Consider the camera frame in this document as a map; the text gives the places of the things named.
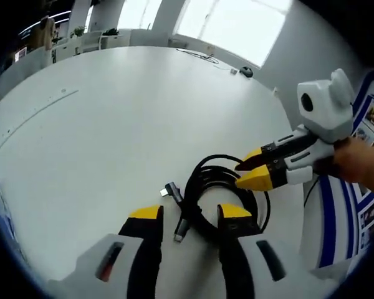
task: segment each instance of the black cable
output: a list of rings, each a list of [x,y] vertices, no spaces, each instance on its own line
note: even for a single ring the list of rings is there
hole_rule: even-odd
[[[223,187],[235,193],[241,200],[245,210],[252,214],[256,222],[258,218],[258,208],[256,198],[252,191],[236,187],[235,182],[236,179],[240,178],[240,175],[223,166],[204,166],[205,163],[212,159],[228,159],[237,163],[242,162],[240,159],[226,154],[214,154],[199,162],[188,179],[184,199],[178,202],[181,209],[179,224],[182,220],[186,219],[206,240],[217,244],[220,240],[218,229],[205,219],[202,215],[201,208],[198,206],[198,201],[205,191],[212,187]],[[271,211],[269,195],[267,192],[264,192],[264,195],[266,197],[267,213],[261,227],[261,232],[265,230],[269,222]]]
[[[314,186],[316,186],[316,184],[319,182],[319,180],[320,180],[320,176],[317,177],[317,179],[314,181],[312,187],[310,187],[309,192],[307,193],[306,198],[305,198],[304,207],[306,206],[306,203],[309,199],[310,193],[312,192]]]
[[[180,49],[176,49],[176,51],[187,53],[187,54],[192,55],[194,57],[197,57],[197,58],[206,60],[208,62],[211,62],[212,64],[219,64],[219,60],[216,59],[216,58],[214,58],[213,55],[201,55],[199,53],[195,53],[195,52],[191,52],[191,51],[186,51],[186,50],[180,50]]]

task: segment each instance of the white table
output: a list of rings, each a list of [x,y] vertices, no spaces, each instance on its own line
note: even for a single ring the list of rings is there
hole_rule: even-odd
[[[192,229],[173,242],[180,211],[159,191],[169,181],[183,188],[208,155],[243,158],[290,132],[280,101],[229,68],[176,49],[108,49],[51,65],[0,102],[1,187],[20,244],[44,280],[73,271],[76,258],[117,233],[131,211],[162,204],[158,298],[224,298],[216,249]],[[266,233],[298,251],[302,186],[269,194]],[[222,202],[240,204],[222,189],[199,203],[215,223]]]

